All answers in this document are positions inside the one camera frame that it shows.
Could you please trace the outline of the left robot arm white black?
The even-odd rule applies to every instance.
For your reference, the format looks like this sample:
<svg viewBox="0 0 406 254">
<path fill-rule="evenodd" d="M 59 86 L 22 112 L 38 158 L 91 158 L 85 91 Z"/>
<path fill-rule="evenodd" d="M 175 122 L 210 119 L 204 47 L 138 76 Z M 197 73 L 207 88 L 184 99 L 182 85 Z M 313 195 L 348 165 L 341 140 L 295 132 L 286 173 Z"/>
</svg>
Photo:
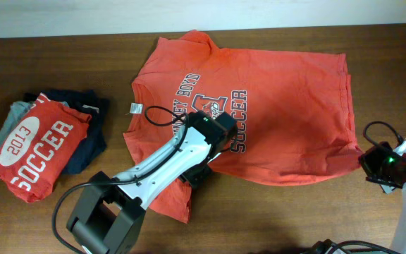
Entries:
<svg viewBox="0 0 406 254">
<path fill-rule="evenodd" d="M 211 173 L 209 163 L 238 132 L 226 112 L 216 118 L 191 112 L 184 121 L 173 138 L 135 167 L 113 178 L 99 172 L 78 186 L 82 193 L 66 227 L 80 253 L 128 253 L 153 200 L 174 181 L 198 187 Z"/>
</svg>

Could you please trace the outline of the orange McKinney Boyd soccer t-shirt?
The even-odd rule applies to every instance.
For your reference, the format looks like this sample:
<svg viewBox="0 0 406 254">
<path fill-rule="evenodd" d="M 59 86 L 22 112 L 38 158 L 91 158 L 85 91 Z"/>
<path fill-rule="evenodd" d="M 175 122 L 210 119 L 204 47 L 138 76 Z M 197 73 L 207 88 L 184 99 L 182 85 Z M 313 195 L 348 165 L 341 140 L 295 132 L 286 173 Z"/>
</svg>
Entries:
<svg viewBox="0 0 406 254">
<path fill-rule="evenodd" d="M 220 48 L 193 30 L 160 38 L 132 83 L 123 137 L 141 162 L 180 128 L 175 117 L 226 112 L 238 123 L 215 172 L 270 186 L 318 183 L 358 168 L 351 77 L 344 54 Z"/>
</svg>

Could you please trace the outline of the folded grey shirt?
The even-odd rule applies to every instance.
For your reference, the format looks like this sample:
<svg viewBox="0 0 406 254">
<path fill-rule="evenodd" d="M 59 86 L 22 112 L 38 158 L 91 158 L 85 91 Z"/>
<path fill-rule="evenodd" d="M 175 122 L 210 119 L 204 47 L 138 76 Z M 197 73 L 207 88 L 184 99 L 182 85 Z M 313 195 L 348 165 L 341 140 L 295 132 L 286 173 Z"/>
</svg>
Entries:
<svg viewBox="0 0 406 254">
<path fill-rule="evenodd" d="M 10 106 L 9 113 L 0 129 L 0 147 L 19 121 L 29 112 L 32 102 L 17 101 Z"/>
</svg>

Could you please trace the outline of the folded red 2013 soccer shirt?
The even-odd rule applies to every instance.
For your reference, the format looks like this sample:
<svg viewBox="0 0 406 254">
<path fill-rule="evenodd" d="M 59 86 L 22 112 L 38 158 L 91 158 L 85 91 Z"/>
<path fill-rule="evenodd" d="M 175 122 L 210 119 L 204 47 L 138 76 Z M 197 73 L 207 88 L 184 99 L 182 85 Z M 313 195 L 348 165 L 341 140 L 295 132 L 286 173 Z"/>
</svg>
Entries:
<svg viewBox="0 0 406 254">
<path fill-rule="evenodd" d="M 0 146 L 0 179 L 25 202 L 45 199 L 87 137 L 91 119 L 40 94 Z"/>
</svg>

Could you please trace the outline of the folded navy blue shirt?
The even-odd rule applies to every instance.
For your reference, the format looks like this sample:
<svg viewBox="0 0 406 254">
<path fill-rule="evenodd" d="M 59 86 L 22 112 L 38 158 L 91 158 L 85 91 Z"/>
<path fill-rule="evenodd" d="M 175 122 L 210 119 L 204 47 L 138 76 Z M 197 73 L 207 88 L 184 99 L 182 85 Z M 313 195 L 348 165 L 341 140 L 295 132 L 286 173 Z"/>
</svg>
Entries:
<svg viewBox="0 0 406 254">
<path fill-rule="evenodd" d="M 106 149 L 102 126 L 109 110 L 109 100 L 98 98 L 93 90 L 78 92 L 74 90 L 45 90 L 42 92 L 50 100 L 66 102 L 71 109 L 89 114 L 87 137 L 77 146 L 62 174 L 80 174 L 93 159 Z"/>
</svg>

